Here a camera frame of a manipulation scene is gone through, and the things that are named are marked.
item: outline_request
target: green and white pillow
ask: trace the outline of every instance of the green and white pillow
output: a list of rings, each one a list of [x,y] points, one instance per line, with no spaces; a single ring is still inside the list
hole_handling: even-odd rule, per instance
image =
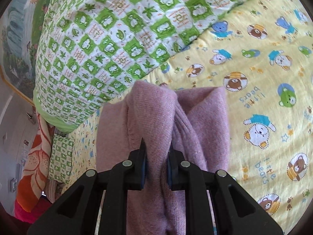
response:
[[[74,140],[54,135],[48,179],[68,183],[72,171]]]

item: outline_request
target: blue bear print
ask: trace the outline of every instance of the blue bear print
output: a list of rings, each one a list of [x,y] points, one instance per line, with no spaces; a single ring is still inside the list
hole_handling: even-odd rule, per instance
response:
[[[214,31],[211,31],[211,33],[215,34],[219,38],[227,37],[229,34],[233,33],[233,31],[227,31],[227,21],[216,22],[212,25],[212,28]]]
[[[283,16],[279,17],[275,24],[284,29],[287,29],[285,32],[286,34],[294,33],[296,31],[296,29],[292,26],[291,22],[288,24],[288,22],[285,20]]]

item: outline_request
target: wall mural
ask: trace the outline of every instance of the wall mural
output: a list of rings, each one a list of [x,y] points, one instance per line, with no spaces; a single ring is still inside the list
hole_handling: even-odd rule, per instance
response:
[[[12,0],[0,19],[0,75],[32,103],[39,38],[50,0]]]

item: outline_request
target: bedding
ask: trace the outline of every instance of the bedding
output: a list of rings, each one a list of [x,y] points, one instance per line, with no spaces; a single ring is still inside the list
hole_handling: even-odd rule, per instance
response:
[[[227,37],[219,32],[226,24],[233,32]],[[285,234],[312,200],[312,33],[299,0],[250,0],[143,78],[170,89],[225,87],[227,171]],[[95,168],[92,143],[100,112],[70,134],[75,140],[70,184]]]
[[[34,103],[71,132],[246,0],[51,0]],[[233,34],[218,26],[216,35]]]
[[[74,140],[54,134],[48,178],[68,183],[72,171]]]
[[[35,208],[46,186],[54,132],[54,126],[47,124],[40,114],[37,114],[37,121],[39,128],[28,153],[16,196],[26,212]]]

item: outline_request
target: yellow bed sheet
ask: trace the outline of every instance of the yellow bed sheet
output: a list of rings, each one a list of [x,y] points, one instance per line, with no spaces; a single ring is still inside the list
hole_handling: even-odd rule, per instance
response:
[[[298,0],[250,0],[144,79],[171,89],[225,87],[228,173],[285,234],[313,192],[311,33],[313,23]],[[76,140],[70,184],[95,168],[99,113],[70,134]]]

